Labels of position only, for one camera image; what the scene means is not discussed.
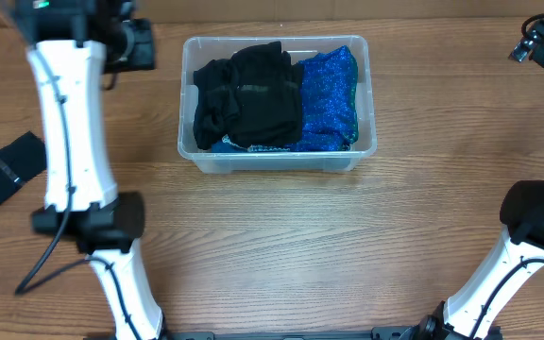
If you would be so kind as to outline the blue denim jeans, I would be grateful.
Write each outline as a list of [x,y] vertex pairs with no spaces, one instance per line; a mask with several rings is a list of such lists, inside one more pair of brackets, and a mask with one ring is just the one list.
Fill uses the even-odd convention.
[[212,153],[259,153],[259,152],[293,152],[300,148],[300,142],[291,144],[263,144],[257,139],[239,139],[237,136],[225,135],[212,144]]

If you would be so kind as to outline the clear plastic storage bin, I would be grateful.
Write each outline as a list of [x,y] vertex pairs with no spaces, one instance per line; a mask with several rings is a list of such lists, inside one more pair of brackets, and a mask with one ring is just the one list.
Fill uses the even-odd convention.
[[[193,123],[198,99],[193,72],[211,60],[225,59],[251,45],[281,42],[282,49],[293,62],[306,60],[319,53],[329,53],[347,46],[358,64],[355,94],[359,138],[348,151],[341,152],[260,152],[212,153],[196,145]],[[178,153],[206,174],[228,174],[234,171],[315,170],[347,172],[362,159],[371,156],[378,146],[375,108],[367,41],[358,35],[338,36],[272,36],[272,37],[193,37],[183,45],[181,90],[178,117]]]

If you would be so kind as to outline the large black garment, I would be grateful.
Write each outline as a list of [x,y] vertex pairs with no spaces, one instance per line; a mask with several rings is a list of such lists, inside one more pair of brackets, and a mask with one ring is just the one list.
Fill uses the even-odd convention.
[[240,109],[229,129],[241,147],[284,146],[301,139],[303,66],[294,64],[281,42],[253,45],[231,58],[238,72],[234,92]]

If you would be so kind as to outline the sparkly blue garment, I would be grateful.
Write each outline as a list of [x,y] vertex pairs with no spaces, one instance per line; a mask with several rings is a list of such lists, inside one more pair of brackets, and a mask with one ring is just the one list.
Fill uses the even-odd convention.
[[358,64],[345,45],[298,63],[301,85],[301,139],[284,148],[292,152],[347,151],[358,141],[355,99]]

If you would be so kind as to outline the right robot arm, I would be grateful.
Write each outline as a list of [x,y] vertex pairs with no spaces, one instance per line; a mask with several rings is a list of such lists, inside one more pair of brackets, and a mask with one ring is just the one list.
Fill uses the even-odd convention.
[[[544,69],[544,13],[526,19],[510,60]],[[544,180],[522,180],[505,196],[497,243],[453,296],[401,334],[403,339],[500,339],[494,320],[509,300],[544,267]]]

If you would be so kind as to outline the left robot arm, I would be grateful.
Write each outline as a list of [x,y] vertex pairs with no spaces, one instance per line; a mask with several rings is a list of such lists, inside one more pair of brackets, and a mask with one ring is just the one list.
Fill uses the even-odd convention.
[[103,75],[155,66],[151,24],[131,1],[17,1],[10,16],[24,38],[41,104],[47,185],[33,229],[76,244],[97,276],[117,339],[164,339],[162,308],[141,253],[145,202],[117,188],[106,147]]

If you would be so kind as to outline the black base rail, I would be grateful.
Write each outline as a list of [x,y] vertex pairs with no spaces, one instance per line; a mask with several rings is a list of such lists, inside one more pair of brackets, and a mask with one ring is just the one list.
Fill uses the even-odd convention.
[[215,334],[211,331],[169,332],[166,340],[415,340],[432,339],[420,335],[418,326],[375,327],[371,331],[252,332]]

